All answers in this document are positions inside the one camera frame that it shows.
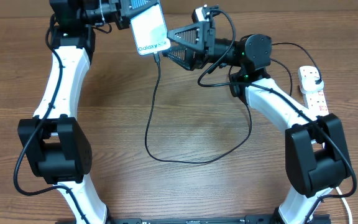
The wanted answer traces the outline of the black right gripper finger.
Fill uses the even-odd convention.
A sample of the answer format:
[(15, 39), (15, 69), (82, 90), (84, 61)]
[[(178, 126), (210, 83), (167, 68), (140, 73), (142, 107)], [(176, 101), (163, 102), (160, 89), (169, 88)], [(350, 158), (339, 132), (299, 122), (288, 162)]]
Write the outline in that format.
[(163, 50), (162, 55), (185, 70), (193, 71), (204, 67), (207, 51), (197, 45), (176, 44), (167, 50)]
[(168, 31), (167, 37), (171, 41), (188, 47), (195, 52), (203, 52), (207, 24), (207, 22), (203, 21), (173, 29)]

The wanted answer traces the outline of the Galaxy smartphone blue screen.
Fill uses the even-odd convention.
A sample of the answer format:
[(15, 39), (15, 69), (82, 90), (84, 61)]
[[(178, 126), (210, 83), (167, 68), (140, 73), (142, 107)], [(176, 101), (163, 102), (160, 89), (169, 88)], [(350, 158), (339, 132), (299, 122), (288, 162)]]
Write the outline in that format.
[(139, 55), (153, 54), (171, 47), (160, 1), (133, 17), (131, 27)]

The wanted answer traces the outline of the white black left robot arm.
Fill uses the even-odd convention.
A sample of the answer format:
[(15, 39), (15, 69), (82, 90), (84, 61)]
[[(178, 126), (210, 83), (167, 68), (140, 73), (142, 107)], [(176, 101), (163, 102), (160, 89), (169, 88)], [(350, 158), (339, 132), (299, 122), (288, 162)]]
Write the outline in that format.
[(112, 24), (127, 29), (136, 16), (160, 10), (160, 2), (60, 0), (50, 5), (53, 14), (45, 43), (52, 67), (33, 117), (19, 121), (19, 159), (28, 160), (48, 190), (63, 195), (76, 223), (112, 223), (91, 181), (91, 145), (76, 118), (81, 87), (92, 62), (96, 32)]

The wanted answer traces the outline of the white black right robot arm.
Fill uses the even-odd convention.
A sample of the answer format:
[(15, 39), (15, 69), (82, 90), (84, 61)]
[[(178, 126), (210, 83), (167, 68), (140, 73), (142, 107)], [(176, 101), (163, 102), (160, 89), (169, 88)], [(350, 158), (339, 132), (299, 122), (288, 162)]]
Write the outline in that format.
[(186, 70), (207, 63), (238, 67), (229, 76), (234, 97), (262, 113), (285, 135), (285, 170), (291, 183), (285, 201), (271, 215), (248, 215), (246, 223), (329, 223), (315, 210), (346, 178), (354, 178), (341, 120), (320, 115), (282, 91), (267, 73), (272, 41), (263, 34), (241, 40), (216, 37), (212, 19), (170, 30), (174, 46), (164, 56)]

